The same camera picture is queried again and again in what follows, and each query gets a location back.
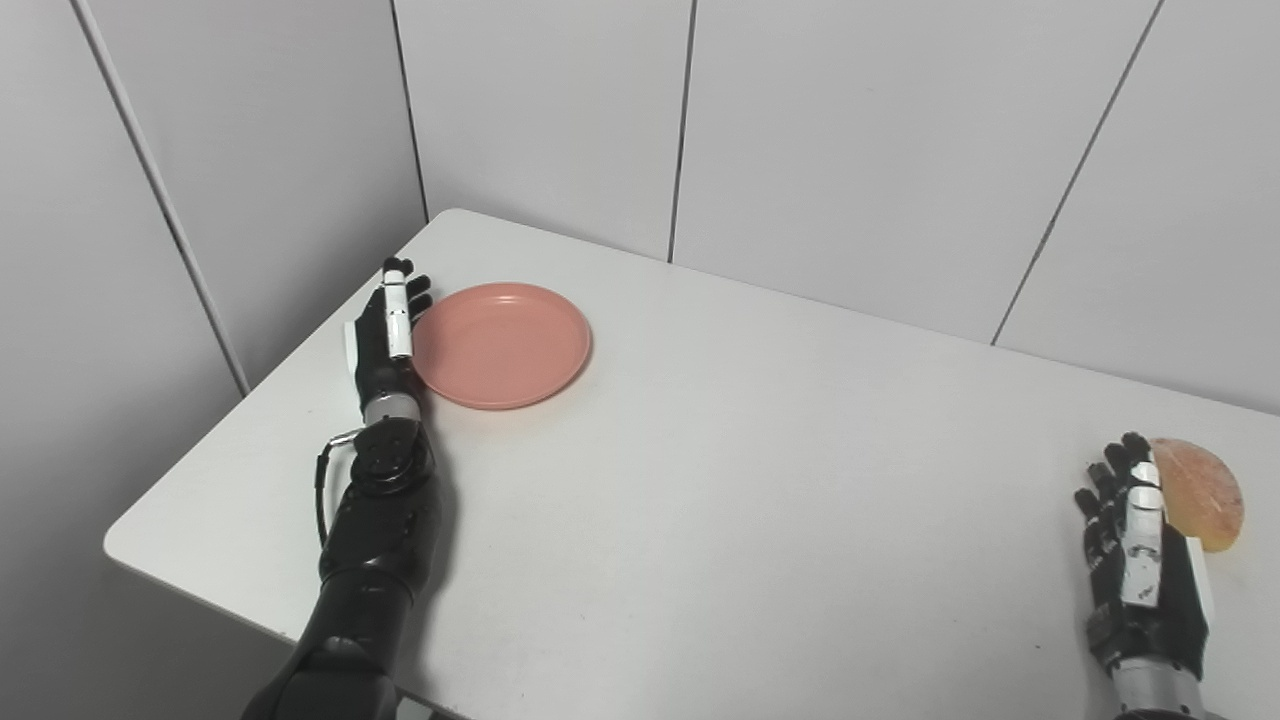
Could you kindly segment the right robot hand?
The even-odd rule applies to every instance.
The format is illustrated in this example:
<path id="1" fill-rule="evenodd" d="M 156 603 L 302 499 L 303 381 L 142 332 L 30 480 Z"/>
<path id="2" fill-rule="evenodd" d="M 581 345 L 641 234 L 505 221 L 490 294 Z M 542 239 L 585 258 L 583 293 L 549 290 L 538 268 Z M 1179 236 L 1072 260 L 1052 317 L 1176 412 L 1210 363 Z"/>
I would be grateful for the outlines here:
<path id="1" fill-rule="evenodd" d="M 1084 520 L 1089 652 L 1108 673 L 1124 660 L 1156 657 L 1202 680 L 1210 638 L 1203 553 L 1169 521 L 1144 436 L 1128 432 L 1103 455 L 1087 469 L 1091 486 L 1073 496 Z"/>

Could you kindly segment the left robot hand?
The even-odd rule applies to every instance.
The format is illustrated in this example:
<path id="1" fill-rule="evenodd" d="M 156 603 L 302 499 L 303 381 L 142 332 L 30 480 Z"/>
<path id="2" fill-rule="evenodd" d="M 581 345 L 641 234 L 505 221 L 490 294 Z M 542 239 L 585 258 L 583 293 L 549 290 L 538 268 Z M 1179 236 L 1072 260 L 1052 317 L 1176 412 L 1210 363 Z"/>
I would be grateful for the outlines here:
<path id="1" fill-rule="evenodd" d="M 425 384 L 413 369 L 412 331 L 433 306 L 431 279 L 407 258 L 388 258 L 379 286 L 351 325 L 358 406 L 390 395 L 421 401 Z"/>

